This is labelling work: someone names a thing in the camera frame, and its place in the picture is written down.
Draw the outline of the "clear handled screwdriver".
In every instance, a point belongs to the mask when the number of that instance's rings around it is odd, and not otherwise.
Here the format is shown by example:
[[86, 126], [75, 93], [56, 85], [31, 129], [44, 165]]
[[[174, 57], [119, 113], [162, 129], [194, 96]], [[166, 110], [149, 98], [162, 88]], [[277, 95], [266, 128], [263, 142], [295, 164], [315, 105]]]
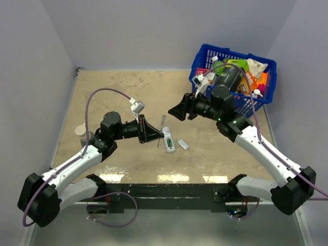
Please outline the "clear handled screwdriver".
[[160, 123], [160, 131], [163, 133], [163, 128], [165, 127], [166, 115], [163, 115]]

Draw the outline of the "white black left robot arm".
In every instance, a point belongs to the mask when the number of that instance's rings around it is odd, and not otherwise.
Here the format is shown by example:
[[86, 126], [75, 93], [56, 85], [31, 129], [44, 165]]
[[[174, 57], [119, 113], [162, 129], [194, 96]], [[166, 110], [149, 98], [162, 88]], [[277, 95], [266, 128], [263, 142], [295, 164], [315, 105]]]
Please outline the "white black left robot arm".
[[82, 173], [106, 160], [117, 149], [117, 140], [138, 138], [142, 144], [158, 140], [164, 134], [150, 125], [144, 115], [123, 123], [120, 114], [108, 112], [85, 147], [57, 168], [42, 175], [30, 174], [23, 185], [17, 206], [39, 227], [49, 225], [60, 211], [75, 202], [106, 196], [107, 183], [91, 174], [78, 183]]

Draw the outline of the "white battery cover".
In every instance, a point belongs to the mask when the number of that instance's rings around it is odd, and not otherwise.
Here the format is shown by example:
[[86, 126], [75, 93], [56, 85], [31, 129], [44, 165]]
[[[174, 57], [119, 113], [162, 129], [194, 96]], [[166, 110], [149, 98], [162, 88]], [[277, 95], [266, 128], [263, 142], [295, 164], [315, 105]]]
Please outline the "white battery cover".
[[183, 140], [183, 139], [180, 139], [178, 141], [178, 144], [184, 149], [184, 150], [187, 150], [189, 148], [189, 145]]

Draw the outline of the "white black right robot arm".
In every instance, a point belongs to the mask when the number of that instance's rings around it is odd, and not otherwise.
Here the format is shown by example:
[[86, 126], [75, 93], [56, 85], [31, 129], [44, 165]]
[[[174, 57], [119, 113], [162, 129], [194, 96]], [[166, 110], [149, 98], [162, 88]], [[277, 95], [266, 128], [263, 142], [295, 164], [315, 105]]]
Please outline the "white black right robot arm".
[[272, 176], [262, 180], [240, 174], [222, 192], [225, 200], [241, 201], [256, 197], [271, 201], [283, 214], [292, 215], [314, 194], [316, 172], [302, 168], [258, 134], [258, 129], [234, 107], [234, 97], [226, 87], [216, 87], [210, 98], [186, 93], [168, 113], [180, 121], [202, 116], [214, 120], [219, 132], [250, 153]]

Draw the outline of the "white remote control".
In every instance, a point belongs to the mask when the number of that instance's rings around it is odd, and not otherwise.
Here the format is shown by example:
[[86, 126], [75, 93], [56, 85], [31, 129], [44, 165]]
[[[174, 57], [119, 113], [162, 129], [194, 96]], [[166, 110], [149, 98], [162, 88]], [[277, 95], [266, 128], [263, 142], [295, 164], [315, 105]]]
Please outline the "white remote control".
[[176, 151], [172, 133], [169, 127], [163, 127], [162, 133], [164, 134], [163, 142], [167, 153], [174, 153]]

